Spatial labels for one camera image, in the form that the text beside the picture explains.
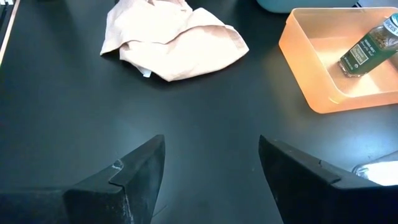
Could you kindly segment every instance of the crumpled towel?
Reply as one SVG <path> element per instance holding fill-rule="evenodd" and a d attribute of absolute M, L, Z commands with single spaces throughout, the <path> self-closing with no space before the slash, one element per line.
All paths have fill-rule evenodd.
<path fill-rule="evenodd" d="M 115 49 L 144 76 L 169 82 L 220 70 L 249 51 L 233 27 L 185 0 L 120 0 L 108 13 L 100 54 Z"/>

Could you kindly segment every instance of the white object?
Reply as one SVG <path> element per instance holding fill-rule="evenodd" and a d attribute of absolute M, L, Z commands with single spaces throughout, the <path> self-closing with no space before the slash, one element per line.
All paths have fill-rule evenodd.
<path fill-rule="evenodd" d="M 249 48 L 238 32 L 185 0 L 120 0 L 108 13 L 101 55 L 120 59 L 149 77 L 174 81 L 220 70 Z"/>

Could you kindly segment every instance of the translucent orange tray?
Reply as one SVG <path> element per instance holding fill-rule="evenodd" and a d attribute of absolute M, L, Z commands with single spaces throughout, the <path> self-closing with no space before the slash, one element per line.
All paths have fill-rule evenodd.
<path fill-rule="evenodd" d="M 279 46 L 310 107 L 318 113 L 398 103 L 398 54 L 361 78 L 346 78 L 337 65 L 393 7 L 294 9 Z"/>

